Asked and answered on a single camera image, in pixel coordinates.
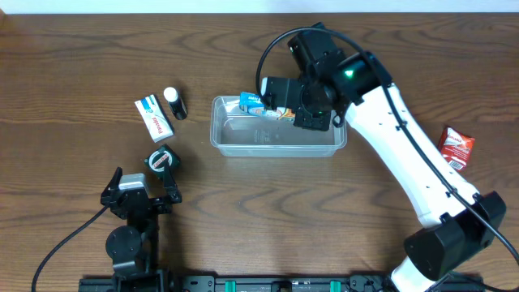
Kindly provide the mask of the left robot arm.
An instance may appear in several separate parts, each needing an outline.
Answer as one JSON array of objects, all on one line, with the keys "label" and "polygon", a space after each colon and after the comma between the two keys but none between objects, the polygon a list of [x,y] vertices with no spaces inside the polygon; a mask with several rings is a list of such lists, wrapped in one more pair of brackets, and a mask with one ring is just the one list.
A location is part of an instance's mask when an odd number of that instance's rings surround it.
[{"label": "left robot arm", "polygon": [[144,174],[124,175],[117,168],[101,193],[101,204],[125,220],[106,239],[105,249],[111,258],[115,291],[170,291],[174,281],[167,269],[158,268],[159,223],[161,214],[172,212],[182,202],[174,181],[175,165],[161,164],[165,195],[148,196]]}]

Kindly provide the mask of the dark syrup bottle white cap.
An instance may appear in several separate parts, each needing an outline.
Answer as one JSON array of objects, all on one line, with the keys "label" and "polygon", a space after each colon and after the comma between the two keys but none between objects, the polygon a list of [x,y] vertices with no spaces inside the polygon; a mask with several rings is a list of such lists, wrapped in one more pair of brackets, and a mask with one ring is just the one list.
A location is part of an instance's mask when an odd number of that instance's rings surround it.
[{"label": "dark syrup bottle white cap", "polygon": [[167,87],[163,92],[164,98],[167,100],[170,110],[177,120],[187,118],[187,108],[180,97],[178,90],[174,87]]}]

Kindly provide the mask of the green ointment box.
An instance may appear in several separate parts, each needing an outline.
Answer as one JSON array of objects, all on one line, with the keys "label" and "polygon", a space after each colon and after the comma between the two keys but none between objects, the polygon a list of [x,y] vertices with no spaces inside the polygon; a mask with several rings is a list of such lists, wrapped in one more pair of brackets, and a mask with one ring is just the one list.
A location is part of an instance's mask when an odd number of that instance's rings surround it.
[{"label": "green ointment box", "polygon": [[163,179],[165,166],[170,170],[181,164],[180,156],[167,144],[162,144],[157,150],[144,159],[144,164],[159,178]]}]

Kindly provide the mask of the clear plastic container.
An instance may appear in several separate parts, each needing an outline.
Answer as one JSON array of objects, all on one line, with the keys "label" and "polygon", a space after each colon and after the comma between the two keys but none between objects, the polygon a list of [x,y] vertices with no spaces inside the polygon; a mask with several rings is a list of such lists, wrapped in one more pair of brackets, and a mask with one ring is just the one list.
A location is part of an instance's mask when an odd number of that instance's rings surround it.
[{"label": "clear plastic container", "polygon": [[347,143],[346,127],[310,131],[239,109],[238,96],[212,101],[210,141],[227,157],[330,157]]}]

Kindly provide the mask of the red Panadol sachet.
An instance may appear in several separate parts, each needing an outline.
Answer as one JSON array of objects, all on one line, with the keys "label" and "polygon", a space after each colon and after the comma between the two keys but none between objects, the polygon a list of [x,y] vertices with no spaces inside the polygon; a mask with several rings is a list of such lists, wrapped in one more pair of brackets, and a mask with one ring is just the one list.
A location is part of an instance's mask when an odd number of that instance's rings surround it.
[{"label": "red Panadol sachet", "polygon": [[452,127],[445,127],[438,143],[438,149],[451,167],[456,171],[462,171],[470,160],[474,142],[474,137],[465,135]]}]

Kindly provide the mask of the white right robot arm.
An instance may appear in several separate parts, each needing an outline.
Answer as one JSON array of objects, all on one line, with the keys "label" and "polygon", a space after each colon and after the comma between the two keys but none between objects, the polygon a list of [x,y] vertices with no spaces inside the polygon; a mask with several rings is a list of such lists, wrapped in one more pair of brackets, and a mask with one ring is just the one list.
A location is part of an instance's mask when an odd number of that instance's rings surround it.
[{"label": "white right robot arm", "polygon": [[496,193],[482,195],[442,157],[407,110],[391,75],[361,46],[346,55],[344,35],[322,24],[284,33],[301,72],[281,88],[258,78],[271,107],[294,111],[296,127],[349,124],[377,152],[407,194],[421,229],[404,243],[390,276],[396,291],[428,291],[494,240],[506,213]]}]

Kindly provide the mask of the black mounting rail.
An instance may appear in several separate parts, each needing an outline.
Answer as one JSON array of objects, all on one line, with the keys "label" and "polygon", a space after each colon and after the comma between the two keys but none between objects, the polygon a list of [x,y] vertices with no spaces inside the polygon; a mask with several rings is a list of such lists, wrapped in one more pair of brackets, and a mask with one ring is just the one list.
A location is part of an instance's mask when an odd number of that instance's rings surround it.
[{"label": "black mounting rail", "polygon": [[164,280],[82,279],[79,292],[169,291],[169,292],[384,292],[396,288],[380,275],[351,277],[213,277],[186,276],[166,284]]}]

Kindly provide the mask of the white Panadol box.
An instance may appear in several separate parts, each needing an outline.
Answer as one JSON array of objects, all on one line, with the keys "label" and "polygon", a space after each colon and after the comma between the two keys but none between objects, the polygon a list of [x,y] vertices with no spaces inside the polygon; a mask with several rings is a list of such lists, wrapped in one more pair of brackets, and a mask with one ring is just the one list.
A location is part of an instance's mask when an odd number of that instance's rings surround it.
[{"label": "white Panadol box", "polygon": [[135,106],[155,143],[174,135],[174,129],[154,94],[137,100]]}]

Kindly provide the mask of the blue KoolFever box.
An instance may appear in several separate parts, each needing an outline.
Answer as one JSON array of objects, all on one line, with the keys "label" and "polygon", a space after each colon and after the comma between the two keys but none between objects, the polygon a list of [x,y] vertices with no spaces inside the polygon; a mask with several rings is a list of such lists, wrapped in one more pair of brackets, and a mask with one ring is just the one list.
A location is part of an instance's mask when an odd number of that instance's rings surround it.
[{"label": "blue KoolFever box", "polygon": [[238,104],[241,111],[252,116],[288,122],[292,122],[295,119],[295,114],[291,109],[285,107],[266,109],[260,98],[254,93],[241,92]]}]

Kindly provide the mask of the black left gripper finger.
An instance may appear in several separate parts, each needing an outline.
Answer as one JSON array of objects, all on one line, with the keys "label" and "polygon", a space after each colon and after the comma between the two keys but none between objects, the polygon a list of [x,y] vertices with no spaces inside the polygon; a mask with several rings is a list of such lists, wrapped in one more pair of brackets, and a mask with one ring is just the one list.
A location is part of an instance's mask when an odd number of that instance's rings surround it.
[{"label": "black left gripper finger", "polygon": [[174,180],[171,166],[168,162],[164,163],[163,187],[166,191],[166,195],[169,196],[171,199],[180,198],[180,192],[177,183]]},{"label": "black left gripper finger", "polygon": [[122,177],[122,168],[117,167],[113,177],[110,179],[108,185],[105,188],[106,195],[112,195],[114,192],[118,190],[118,184]]}]

